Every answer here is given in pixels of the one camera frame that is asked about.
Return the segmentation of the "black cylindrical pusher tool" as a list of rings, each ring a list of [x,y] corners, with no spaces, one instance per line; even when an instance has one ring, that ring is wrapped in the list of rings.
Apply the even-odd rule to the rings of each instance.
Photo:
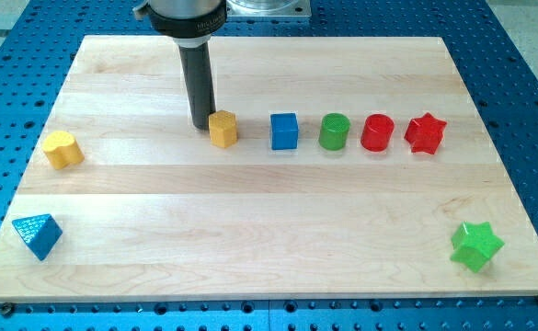
[[[192,123],[199,130],[208,130],[209,117],[216,111],[208,44],[178,49]]]

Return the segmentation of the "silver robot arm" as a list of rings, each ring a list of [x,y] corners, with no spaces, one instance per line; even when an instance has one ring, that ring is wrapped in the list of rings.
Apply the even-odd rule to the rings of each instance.
[[[226,0],[144,0],[132,12],[176,43],[192,123],[207,131],[216,111],[208,41],[227,19]]]

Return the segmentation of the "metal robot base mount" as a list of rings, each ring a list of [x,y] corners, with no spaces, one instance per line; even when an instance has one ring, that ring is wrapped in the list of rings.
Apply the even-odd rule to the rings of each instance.
[[[228,15],[238,18],[309,18],[310,0],[227,0]]]

